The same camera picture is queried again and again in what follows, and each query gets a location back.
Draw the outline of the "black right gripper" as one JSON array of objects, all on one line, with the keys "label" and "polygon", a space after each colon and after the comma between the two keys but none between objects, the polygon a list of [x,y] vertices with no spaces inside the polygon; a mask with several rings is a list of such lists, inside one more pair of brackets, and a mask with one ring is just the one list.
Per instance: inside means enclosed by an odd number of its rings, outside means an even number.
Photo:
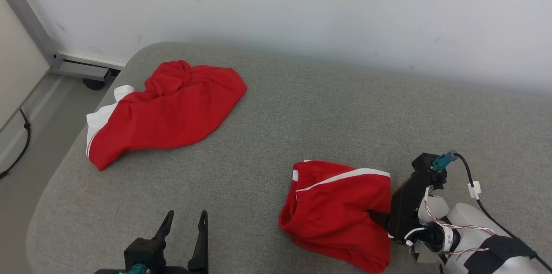
[{"label": "black right gripper", "polygon": [[418,210],[427,188],[427,179],[408,178],[392,195],[392,207],[388,211],[369,210],[369,217],[381,227],[386,227],[395,242],[406,242],[406,235],[420,227]]}]

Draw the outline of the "grey metal frame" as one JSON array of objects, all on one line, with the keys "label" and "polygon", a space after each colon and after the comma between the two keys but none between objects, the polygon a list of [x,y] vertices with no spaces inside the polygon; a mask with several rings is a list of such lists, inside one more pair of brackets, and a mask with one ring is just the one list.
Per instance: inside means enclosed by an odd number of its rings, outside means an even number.
[{"label": "grey metal frame", "polygon": [[48,35],[27,0],[6,1],[42,53],[52,73],[81,78],[88,88],[99,90],[104,87],[110,77],[117,77],[121,72],[122,66],[117,63],[101,62],[76,54],[62,53]]}]

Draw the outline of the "red basketball jersey white trim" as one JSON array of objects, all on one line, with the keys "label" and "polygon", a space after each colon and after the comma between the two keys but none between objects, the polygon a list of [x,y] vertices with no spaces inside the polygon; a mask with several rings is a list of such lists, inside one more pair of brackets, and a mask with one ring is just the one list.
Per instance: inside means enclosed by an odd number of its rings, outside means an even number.
[{"label": "red basketball jersey white trim", "polygon": [[143,91],[116,87],[115,102],[86,116],[85,154],[104,170],[128,151],[170,149],[201,142],[227,118],[247,91],[229,67],[161,63]]}]

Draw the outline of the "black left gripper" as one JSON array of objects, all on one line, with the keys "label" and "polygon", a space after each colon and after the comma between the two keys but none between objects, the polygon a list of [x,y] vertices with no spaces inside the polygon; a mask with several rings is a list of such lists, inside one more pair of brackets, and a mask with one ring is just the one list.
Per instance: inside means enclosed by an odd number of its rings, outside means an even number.
[{"label": "black left gripper", "polygon": [[[162,224],[154,235],[155,240],[165,240],[171,231],[174,210],[168,211]],[[162,268],[153,271],[149,268],[130,268],[130,270],[99,269],[94,274],[207,274],[209,272],[208,213],[201,212],[198,223],[198,236],[188,268]]]}]

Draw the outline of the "red shorts white stripe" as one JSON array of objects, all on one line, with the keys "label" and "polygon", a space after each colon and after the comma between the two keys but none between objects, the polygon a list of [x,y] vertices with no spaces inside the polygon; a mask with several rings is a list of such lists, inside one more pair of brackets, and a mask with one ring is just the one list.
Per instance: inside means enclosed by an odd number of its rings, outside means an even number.
[{"label": "red shorts white stripe", "polygon": [[346,261],[368,273],[390,263],[388,231],[370,212],[391,210],[390,174],[320,160],[294,164],[279,227],[304,249]]}]

